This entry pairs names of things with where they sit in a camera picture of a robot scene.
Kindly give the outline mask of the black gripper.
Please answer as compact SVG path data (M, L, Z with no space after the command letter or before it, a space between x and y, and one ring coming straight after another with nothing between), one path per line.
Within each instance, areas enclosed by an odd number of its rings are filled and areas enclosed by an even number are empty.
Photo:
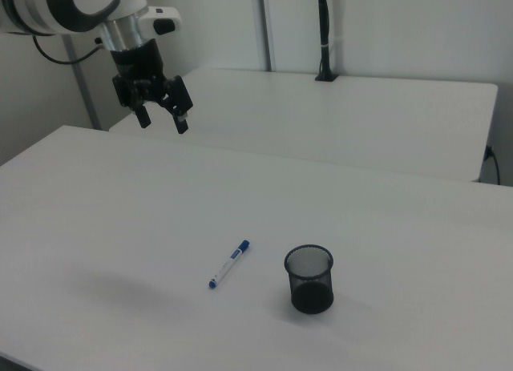
M177 132L188 130L188 111L193 103L183 79L177 75L167 79L164 63L155 39L130 50L111 51L118 74L112 79L122 107L129 108L142 128L151 124L144 104L163 105L172 115Z

